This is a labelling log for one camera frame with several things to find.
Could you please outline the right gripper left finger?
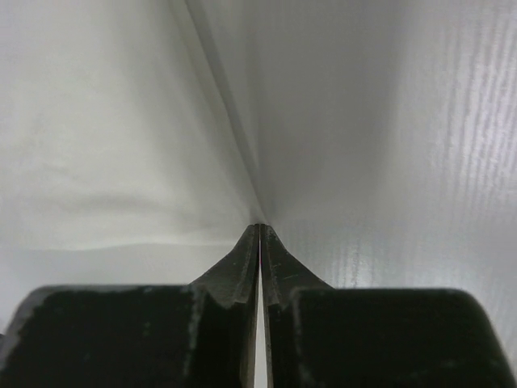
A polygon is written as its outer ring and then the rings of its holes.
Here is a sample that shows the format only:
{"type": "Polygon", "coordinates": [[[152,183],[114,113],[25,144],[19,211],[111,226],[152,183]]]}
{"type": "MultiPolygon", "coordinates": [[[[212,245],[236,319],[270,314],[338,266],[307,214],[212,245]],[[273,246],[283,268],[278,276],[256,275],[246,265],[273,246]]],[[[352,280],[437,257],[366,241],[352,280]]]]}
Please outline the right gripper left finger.
{"type": "Polygon", "coordinates": [[[4,387],[251,387],[259,228],[187,285],[32,291],[1,338],[4,387]]]}

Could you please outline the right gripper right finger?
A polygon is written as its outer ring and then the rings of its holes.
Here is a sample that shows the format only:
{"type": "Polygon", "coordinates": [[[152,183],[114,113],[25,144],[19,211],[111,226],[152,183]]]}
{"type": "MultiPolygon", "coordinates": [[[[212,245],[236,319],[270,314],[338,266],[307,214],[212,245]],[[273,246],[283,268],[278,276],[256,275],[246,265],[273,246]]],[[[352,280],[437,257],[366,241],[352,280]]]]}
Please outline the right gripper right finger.
{"type": "Polygon", "coordinates": [[[508,387],[485,310],[459,289],[336,289],[259,227],[271,387],[508,387]]]}

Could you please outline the white t shirt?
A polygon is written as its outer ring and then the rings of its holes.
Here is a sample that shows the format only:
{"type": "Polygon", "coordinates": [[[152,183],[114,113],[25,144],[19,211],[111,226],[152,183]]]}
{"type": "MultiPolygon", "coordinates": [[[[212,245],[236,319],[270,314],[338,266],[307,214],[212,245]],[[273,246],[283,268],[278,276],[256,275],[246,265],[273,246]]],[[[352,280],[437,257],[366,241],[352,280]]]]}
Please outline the white t shirt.
{"type": "Polygon", "coordinates": [[[1,4],[1,244],[221,245],[265,219],[189,1],[1,4]]]}

